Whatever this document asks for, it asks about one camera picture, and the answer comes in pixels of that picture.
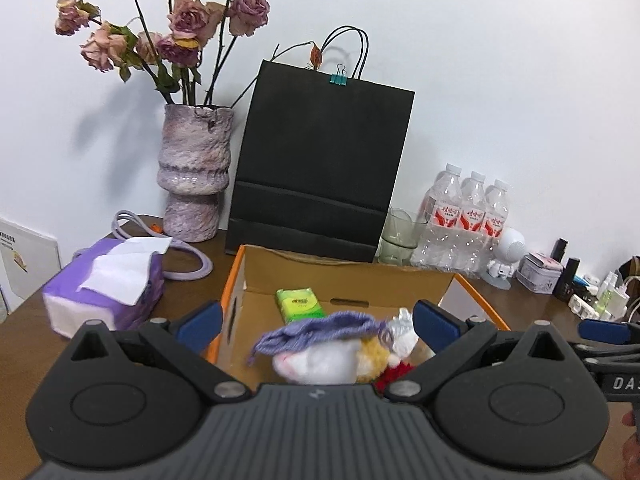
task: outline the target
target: gray ribbed surface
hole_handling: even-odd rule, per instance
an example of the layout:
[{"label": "gray ribbed surface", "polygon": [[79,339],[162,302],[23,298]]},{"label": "gray ribbed surface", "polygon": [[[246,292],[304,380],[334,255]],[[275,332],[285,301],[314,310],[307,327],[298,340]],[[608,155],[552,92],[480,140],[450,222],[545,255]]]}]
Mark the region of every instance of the gray ribbed surface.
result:
[{"label": "gray ribbed surface", "polygon": [[33,480],[606,480],[588,465],[525,475],[479,465],[444,444],[419,408],[370,386],[262,387],[243,404],[211,410],[183,447],[119,472],[53,464]]}]

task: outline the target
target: bag handle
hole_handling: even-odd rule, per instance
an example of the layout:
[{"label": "bag handle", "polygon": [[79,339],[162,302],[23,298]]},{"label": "bag handle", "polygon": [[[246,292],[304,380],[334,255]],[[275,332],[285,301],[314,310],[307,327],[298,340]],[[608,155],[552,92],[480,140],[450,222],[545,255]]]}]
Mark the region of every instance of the bag handle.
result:
[{"label": "bag handle", "polygon": [[344,34],[345,32],[350,32],[355,30],[360,37],[360,57],[358,58],[358,62],[353,69],[353,74],[351,74],[351,79],[356,78],[356,72],[358,72],[358,67],[360,67],[360,71],[358,72],[357,79],[360,79],[362,76],[362,70],[364,69],[364,65],[367,62],[367,56],[369,55],[369,35],[358,27],[353,27],[353,25],[343,25],[338,27],[329,33],[329,35],[324,40],[322,47],[320,48],[320,52],[324,53],[324,50],[329,46],[329,44],[335,40],[338,36]]}]

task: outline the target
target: teal binder clip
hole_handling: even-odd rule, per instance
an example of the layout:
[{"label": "teal binder clip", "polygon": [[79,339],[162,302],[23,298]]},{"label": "teal binder clip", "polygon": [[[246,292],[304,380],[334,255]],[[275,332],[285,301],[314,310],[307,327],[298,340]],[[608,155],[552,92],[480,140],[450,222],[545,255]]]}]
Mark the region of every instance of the teal binder clip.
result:
[{"label": "teal binder clip", "polygon": [[329,83],[334,85],[346,86],[347,85],[347,68],[342,64],[338,63],[337,65],[338,71],[335,74],[331,74],[331,79],[329,79]]}]

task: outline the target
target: purple yarn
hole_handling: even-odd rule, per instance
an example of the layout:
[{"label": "purple yarn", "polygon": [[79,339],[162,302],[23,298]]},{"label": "purple yarn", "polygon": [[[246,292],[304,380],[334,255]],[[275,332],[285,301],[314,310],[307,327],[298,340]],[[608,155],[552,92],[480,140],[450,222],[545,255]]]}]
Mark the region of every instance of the purple yarn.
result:
[{"label": "purple yarn", "polygon": [[302,352],[309,346],[334,339],[360,339],[379,333],[386,321],[351,310],[334,312],[327,317],[294,321],[273,332],[263,334],[251,350],[269,356],[281,352]]}]

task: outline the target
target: red and white label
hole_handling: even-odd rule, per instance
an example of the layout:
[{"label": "red and white label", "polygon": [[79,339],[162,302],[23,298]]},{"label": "red and white label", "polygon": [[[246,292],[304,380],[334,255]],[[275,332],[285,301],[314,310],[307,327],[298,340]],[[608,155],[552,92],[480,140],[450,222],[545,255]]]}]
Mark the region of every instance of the red and white label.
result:
[{"label": "red and white label", "polygon": [[442,227],[455,227],[459,217],[459,207],[448,205],[443,202],[436,202],[429,222]]},{"label": "red and white label", "polygon": [[504,218],[487,213],[482,223],[482,232],[497,238],[502,233]]},{"label": "red and white label", "polygon": [[475,209],[473,207],[464,208],[460,213],[460,218],[458,219],[458,227],[465,231],[477,233],[482,227],[483,218],[484,211],[481,209]]}]

